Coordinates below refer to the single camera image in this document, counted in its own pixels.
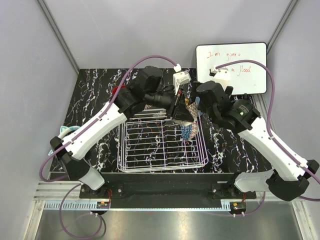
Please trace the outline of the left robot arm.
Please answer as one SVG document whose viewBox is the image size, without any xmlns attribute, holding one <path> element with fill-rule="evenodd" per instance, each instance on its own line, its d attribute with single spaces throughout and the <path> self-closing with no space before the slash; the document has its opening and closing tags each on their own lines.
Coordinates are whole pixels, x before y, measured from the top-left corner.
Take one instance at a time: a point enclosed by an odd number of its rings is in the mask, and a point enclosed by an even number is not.
<svg viewBox="0 0 320 240">
<path fill-rule="evenodd" d="M 162 78 L 163 72 L 157 67 L 139 70 L 131 82 L 116 87 L 111 100 L 83 126 L 63 138 L 55 136 L 50 140 L 52 154 L 70 180 L 80 181 L 95 197 L 103 198 L 108 193 L 105 179 L 83 158 L 107 133 L 142 112 L 146 105 L 164 109 L 171 120 L 194 122 L 183 93 L 183 86 L 191 81 L 189 73 L 174 73 L 173 84 L 159 89 Z"/>
</svg>

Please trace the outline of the brown patterned bowl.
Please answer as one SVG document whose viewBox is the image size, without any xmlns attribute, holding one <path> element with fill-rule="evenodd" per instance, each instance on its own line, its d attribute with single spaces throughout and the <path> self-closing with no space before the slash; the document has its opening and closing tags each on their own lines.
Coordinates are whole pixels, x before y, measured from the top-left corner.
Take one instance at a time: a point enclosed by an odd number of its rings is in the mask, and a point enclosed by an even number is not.
<svg viewBox="0 0 320 240">
<path fill-rule="evenodd" d="M 198 103 L 195 101 L 195 102 L 189 104 L 186 108 L 188 109 L 189 113 L 192 115 L 193 122 L 195 122 L 197 120 L 197 117 L 199 114 Z"/>
</svg>

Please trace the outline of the black floral square plate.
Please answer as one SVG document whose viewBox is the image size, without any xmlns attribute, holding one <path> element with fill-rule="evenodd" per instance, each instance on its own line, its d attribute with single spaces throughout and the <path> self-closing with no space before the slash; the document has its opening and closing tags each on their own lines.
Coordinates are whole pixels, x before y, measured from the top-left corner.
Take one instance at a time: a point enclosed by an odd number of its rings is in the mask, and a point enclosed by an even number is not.
<svg viewBox="0 0 320 240">
<path fill-rule="evenodd" d="M 167 118 L 167 115 L 165 109 L 146 104 L 144 110 L 135 114 L 134 117 L 145 120 L 163 120 Z"/>
</svg>

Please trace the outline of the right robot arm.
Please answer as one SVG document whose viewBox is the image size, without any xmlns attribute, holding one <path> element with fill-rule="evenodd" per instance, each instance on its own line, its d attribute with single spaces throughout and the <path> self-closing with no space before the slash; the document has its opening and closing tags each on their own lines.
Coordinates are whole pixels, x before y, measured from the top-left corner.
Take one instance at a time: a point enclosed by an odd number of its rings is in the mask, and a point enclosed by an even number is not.
<svg viewBox="0 0 320 240">
<path fill-rule="evenodd" d="M 263 172 L 236 173 L 227 185 L 228 195 L 239 198 L 246 192 L 271 192 L 283 201 L 303 198 L 320 165 L 315 160 L 298 156 L 276 134 L 267 128 L 266 120 L 245 96 L 232 100 L 233 88 L 223 89 L 212 80 L 196 81 L 192 98 L 199 98 L 198 109 L 206 113 L 212 123 L 231 130 L 250 143 L 271 164 L 272 169 Z"/>
</svg>

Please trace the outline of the blue patterned bowl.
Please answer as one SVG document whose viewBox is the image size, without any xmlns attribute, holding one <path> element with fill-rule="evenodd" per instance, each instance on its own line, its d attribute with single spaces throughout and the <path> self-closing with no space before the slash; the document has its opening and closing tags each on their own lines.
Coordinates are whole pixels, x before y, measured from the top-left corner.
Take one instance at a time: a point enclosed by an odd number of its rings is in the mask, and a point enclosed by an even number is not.
<svg viewBox="0 0 320 240">
<path fill-rule="evenodd" d="M 181 137 L 185 140 L 193 139 L 199 132 L 198 122 L 194 121 L 189 125 L 181 125 Z"/>
</svg>

